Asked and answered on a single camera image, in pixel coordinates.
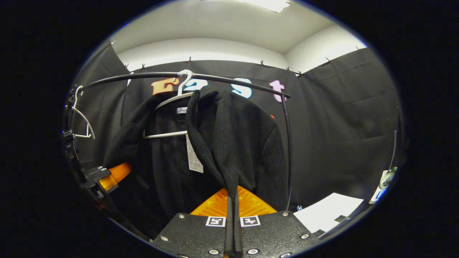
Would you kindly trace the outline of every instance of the black sweater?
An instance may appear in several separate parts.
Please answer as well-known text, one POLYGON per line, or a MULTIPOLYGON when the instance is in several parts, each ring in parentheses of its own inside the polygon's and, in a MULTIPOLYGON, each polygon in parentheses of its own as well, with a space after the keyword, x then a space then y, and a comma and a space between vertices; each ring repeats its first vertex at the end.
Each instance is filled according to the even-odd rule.
MULTIPOLYGON (((240 185, 274 209, 284 210, 288 173, 276 121, 252 101, 212 87, 155 111, 159 103, 176 94, 159 93, 142 103, 105 156, 105 167, 133 163, 126 185, 130 184, 129 191, 135 192, 132 198, 138 199, 142 209, 168 221, 178 212, 190 213, 223 187, 235 196, 240 185), (177 114, 177 108, 185 106, 186 114, 177 114), (204 173, 188 169, 185 135, 143 139, 144 129, 146 135, 187 130, 204 173)), ((132 203, 128 206, 122 210, 136 209, 132 203)))

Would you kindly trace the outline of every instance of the black clothing rack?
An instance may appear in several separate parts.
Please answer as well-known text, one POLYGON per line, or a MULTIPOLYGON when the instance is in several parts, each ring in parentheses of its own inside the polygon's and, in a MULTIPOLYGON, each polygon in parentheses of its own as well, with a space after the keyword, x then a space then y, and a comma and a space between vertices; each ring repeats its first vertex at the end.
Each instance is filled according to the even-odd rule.
MULTIPOLYGON (((116 81, 121 81, 121 80, 128 80, 128 79, 141 79, 141 78, 182 78, 186 77, 186 75, 182 73, 162 73, 162 72, 152 72, 152 73, 136 73, 136 74, 125 74, 125 75, 119 75, 119 76, 113 76, 113 77, 108 77, 105 79, 101 79, 95 82, 92 82, 83 88, 80 89, 81 91, 90 89, 92 87, 101 85, 101 84, 106 84, 106 83, 111 83, 111 82, 116 82, 116 81)), ((252 89, 256 90, 261 90, 265 92, 269 92, 275 95, 280 95, 281 100, 282 100, 282 108, 284 110, 284 116, 285 116, 285 126, 287 129, 287 144, 288 144, 288 202, 286 206, 286 210, 288 210, 289 204, 290 204, 290 197, 291 197, 291 161, 292 161, 292 141, 291 141, 291 128, 290 128, 290 120, 288 117, 288 112, 287 112, 287 105, 285 103, 285 98, 291 98, 289 94, 282 93, 275 91, 273 89, 265 88, 260 85, 252 84, 252 83, 247 83, 247 82, 242 82, 234 79, 229 79, 225 77, 219 77, 219 76, 212 76, 212 75, 206 75, 206 74, 197 74, 197 73, 192 73, 191 78, 193 79, 205 79, 205 80, 211 80, 211 81, 216 81, 216 82, 222 82, 222 83, 228 83, 228 84, 236 84, 236 85, 241 85, 245 87, 249 87, 252 89)), ((240 230, 240 218, 239 218, 239 201, 238 197, 235 198, 235 200, 231 200, 230 196, 228 196, 228 212, 227 212, 227 230, 226 230, 226 236, 225 236, 225 253, 227 254, 228 257, 242 257, 242 236, 241 236, 241 230, 240 230)))

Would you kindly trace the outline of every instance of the white hanger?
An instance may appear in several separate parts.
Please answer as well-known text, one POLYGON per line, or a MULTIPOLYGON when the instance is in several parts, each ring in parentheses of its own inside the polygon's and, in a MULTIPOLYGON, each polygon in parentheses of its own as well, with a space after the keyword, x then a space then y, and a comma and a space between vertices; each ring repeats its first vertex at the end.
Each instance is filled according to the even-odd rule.
MULTIPOLYGON (((193 95, 193 92, 182 94, 183 86, 191 79, 191 76, 193 75, 193 72, 190 71, 190 70, 182 70, 182 71, 179 72, 179 75, 180 76, 187 75, 187 76, 186 76, 186 79, 179 85, 179 91, 177 93, 177 96, 172 97, 172 98, 170 98, 170 99, 168 99, 166 101, 161 102, 155 108, 155 110, 158 109, 159 107, 162 107, 162 106, 166 105, 167 103, 170 103, 170 102, 173 102, 175 100, 178 100, 178 99, 185 98, 185 97, 193 95)), ((145 139, 152 139, 152 138, 161 138, 161 137, 186 135, 186 134, 187 134, 187 131, 180 131, 180 132, 173 132, 173 133, 159 134, 159 135, 145 135, 145 130, 144 130, 143 137, 145 139)))
POLYGON ((82 137, 82 138, 89 138, 92 136, 93 139, 95 139, 94 131, 92 130, 91 124, 89 123, 88 119, 80 112, 80 110, 76 109, 75 106, 77 105, 77 100, 78 100, 78 91, 83 88, 83 86, 79 86, 77 90, 75 91, 75 102, 72 106, 72 109, 76 111, 78 114, 80 114, 81 117, 86 121, 86 135, 76 135, 73 134, 75 137, 82 137))

